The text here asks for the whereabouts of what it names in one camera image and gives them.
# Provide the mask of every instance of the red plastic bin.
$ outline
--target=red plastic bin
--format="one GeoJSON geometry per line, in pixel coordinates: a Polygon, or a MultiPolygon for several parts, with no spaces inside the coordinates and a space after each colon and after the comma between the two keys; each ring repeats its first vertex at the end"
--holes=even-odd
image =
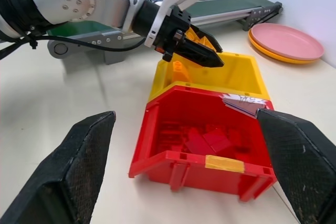
{"type": "Polygon", "coordinates": [[[147,174],[169,184],[258,197],[277,180],[256,119],[228,106],[222,94],[174,86],[146,107],[129,177],[147,174]],[[198,155],[186,146],[190,132],[205,139],[223,132],[232,145],[226,156],[198,155]]]}

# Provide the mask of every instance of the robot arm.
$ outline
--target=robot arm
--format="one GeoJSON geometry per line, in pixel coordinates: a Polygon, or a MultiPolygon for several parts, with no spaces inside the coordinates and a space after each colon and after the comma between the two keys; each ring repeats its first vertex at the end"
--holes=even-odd
{"type": "MultiPolygon", "coordinates": [[[[167,61],[178,53],[204,67],[221,67],[215,51],[185,38],[192,25],[190,15],[182,10],[197,1],[163,0],[158,6],[147,0],[0,0],[0,39],[16,42],[66,22],[90,20],[124,33],[134,31],[167,61]]],[[[214,42],[217,52],[222,51],[212,36],[203,35],[214,42]]]]}

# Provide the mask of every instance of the textured black pad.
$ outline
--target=textured black pad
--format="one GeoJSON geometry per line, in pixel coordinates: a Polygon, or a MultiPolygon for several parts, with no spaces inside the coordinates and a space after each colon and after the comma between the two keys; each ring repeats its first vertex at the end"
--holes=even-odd
{"type": "Polygon", "coordinates": [[[103,181],[114,112],[75,124],[36,168],[0,224],[88,224],[103,181]]]}
{"type": "Polygon", "coordinates": [[[336,147],[309,121],[260,110],[279,183],[302,224],[336,223],[336,147]]]}

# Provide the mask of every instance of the yellow plate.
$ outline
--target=yellow plate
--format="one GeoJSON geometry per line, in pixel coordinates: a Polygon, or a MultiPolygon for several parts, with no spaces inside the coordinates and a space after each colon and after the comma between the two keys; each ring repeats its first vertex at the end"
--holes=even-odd
{"type": "Polygon", "coordinates": [[[260,52],[266,54],[267,56],[269,56],[271,58],[277,59],[277,60],[281,60],[281,61],[288,62],[288,63],[294,63],[294,64],[309,64],[309,63],[313,63],[313,62],[319,60],[319,59],[316,59],[316,60],[294,60],[294,59],[289,59],[289,58],[280,56],[280,55],[275,54],[275,53],[273,53],[271,51],[268,51],[267,49],[261,47],[258,43],[256,43],[254,41],[254,38],[253,38],[252,33],[251,33],[251,30],[248,31],[248,39],[250,40],[250,42],[252,43],[252,45],[255,48],[257,48],[260,52]]]}

